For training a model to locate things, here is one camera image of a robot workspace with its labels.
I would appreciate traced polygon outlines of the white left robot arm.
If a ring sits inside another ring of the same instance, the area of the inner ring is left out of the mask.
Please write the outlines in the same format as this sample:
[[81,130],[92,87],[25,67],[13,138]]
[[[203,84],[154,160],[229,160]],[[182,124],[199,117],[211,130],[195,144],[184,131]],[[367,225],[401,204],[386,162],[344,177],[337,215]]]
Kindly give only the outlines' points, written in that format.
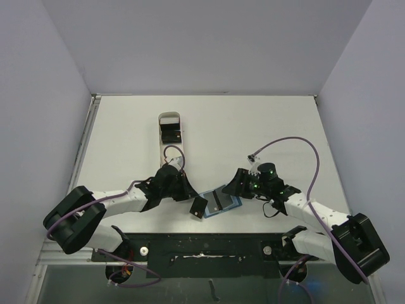
[[94,192],[85,186],[75,187],[46,215],[43,226],[46,237],[56,241],[67,255],[92,248],[122,260],[128,255],[128,239],[117,226],[102,225],[104,218],[146,212],[167,198],[186,201],[197,196],[184,170],[166,164],[154,176],[133,181],[126,190]]

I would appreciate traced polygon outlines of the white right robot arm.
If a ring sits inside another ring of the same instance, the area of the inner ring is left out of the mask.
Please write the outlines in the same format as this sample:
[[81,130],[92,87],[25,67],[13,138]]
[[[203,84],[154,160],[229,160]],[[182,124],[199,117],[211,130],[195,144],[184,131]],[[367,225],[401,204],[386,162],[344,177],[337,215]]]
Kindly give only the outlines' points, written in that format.
[[277,175],[273,163],[260,163],[250,170],[238,168],[222,192],[245,199],[264,199],[278,212],[303,222],[282,235],[282,253],[287,258],[302,254],[328,261],[355,284],[390,260],[366,215],[349,215],[308,200],[300,189]]

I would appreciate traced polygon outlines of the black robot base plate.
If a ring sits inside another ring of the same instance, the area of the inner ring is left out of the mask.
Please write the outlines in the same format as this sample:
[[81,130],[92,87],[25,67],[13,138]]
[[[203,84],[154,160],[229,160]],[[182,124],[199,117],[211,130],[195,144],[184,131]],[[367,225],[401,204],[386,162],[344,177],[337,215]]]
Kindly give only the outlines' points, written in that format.
[[282,245],[280,233],[129,233],[117,259],[92,252],[106,263],[105,276],[136,286],[163,279],[279,278],[302,257]]

